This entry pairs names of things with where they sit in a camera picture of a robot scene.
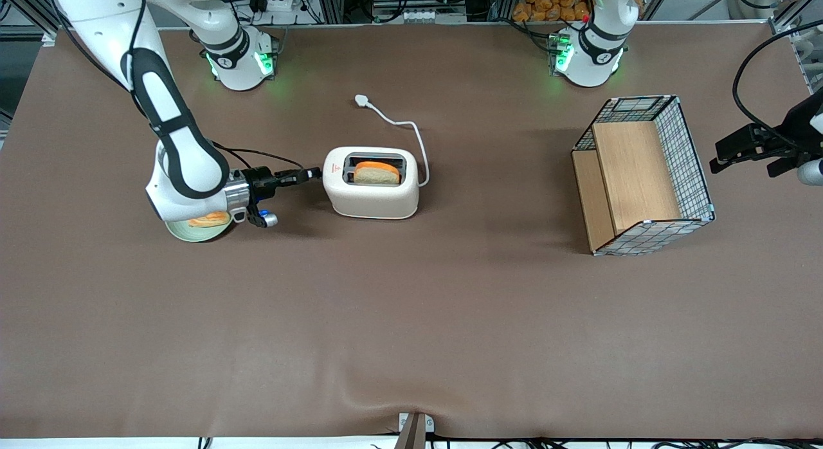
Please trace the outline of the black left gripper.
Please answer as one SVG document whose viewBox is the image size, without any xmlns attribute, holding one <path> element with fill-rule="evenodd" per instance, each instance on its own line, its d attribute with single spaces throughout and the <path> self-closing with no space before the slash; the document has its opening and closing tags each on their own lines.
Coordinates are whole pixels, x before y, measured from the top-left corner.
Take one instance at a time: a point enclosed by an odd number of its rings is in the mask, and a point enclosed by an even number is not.
<svg viewBox="0 0 823 449">
<path fill-rule="evenodd" d="M 797 171 L 799 179 L 812 178 L 812 167 L 805 164 L 812 161 L 812 155 L 821 156 L 821 104 L 822 89 L 818 89 L 787 111 L 780 124 L 780 134 L 811 155 L 779 157 L 770 162 L 767 165 L 770 178 L 792 170 Z M 709 162 L 712 174 L 718 174 L 737 163 L 761 161 L 784 152 L 782 141 L 753 123 L 724 136 L 714 146 L 716 156 Z"/>
</svg>

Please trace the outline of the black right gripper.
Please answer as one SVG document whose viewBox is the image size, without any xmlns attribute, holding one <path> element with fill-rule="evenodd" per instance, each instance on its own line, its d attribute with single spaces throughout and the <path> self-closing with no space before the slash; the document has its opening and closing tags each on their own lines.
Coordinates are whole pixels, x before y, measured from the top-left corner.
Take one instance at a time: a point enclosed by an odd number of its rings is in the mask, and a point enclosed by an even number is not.
<svg viewBox="0 0 823 449">
<path fill-rule="evenodd" d="M 321 168 L 291 169 L 278 171 L 276 174 L 268 167 L 253 167 L 243 170 L 243 177 L 249 185 L 249 203 L 247 210 L 256 210 L 262 200 L 271 199 L 276 188 L 302 185 L 311 179 L 321 178 Z"/>
</svg>

